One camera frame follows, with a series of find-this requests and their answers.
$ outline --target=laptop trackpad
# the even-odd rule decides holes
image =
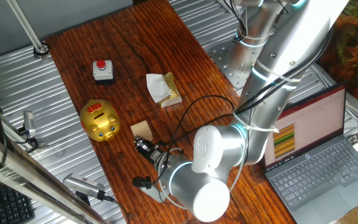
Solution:
[[[349,209],[346,202],[343,201],[336,190],[323,194],[314,200],[312,204],[324,222],[330,221],[332,218]]]

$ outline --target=gold piggy bank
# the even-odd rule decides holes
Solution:
[[[121,124],[112,104],[106,100],[90,100],[80,114],[81,125],[95,141],[109,141],[121,129]]]

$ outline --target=laptop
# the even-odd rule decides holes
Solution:
[[[265,175],[297,223],[332,223],[358,206],[358,152],[344,132],[345,83],[285,108]]]

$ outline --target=laptop keyboard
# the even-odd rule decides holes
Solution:
[[[272,183],[290,208],[296,209],[339,183],[347,186],[356,180],[358,154],[345,142],[310,158],[272,178]]]

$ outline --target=silver cylinder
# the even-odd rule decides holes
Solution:
[[[192,163],[183,155],[171,155],[161,183],[197,219],[215,221],[229,206],[229,189],[217,177],[193,172]]]

